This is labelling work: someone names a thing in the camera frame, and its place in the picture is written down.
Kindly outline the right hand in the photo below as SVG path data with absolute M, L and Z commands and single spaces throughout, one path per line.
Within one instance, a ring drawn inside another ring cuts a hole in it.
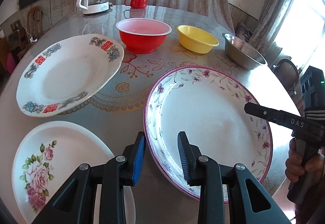
M 289 143 L 288 159 L 285 162 L 285 175 L 289 181 L 296 183 L 300 176 L 305 173 L 314 172 L 314 179 L 312 184 L 316 184 L 324 177 L 324 155 L 319 153 L 313 156 L 302 165 L 302 157 L 296 152 L 296 140 L 292 138 Z

